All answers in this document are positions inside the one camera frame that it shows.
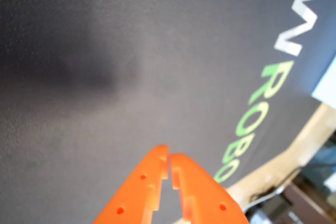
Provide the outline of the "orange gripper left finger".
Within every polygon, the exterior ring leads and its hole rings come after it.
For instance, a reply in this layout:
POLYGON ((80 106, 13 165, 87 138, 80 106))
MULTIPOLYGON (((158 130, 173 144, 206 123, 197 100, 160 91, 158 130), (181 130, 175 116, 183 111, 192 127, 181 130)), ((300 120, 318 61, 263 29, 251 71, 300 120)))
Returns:
POLYGON ((103 208, 94 223, 151 223, 159 210, 162 180, 168 178, 169 147, 153 148, 103 208))

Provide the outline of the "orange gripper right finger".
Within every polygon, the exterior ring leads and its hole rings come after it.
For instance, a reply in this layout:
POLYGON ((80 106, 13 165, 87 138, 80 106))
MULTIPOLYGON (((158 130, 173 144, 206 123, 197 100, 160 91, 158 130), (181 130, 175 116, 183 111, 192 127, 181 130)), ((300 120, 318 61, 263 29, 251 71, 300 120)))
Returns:
POLYGON ((198 163, 185 154, 172 154, 173 189, 180 193, 184 221, 248 223, 239 204, 198 163))

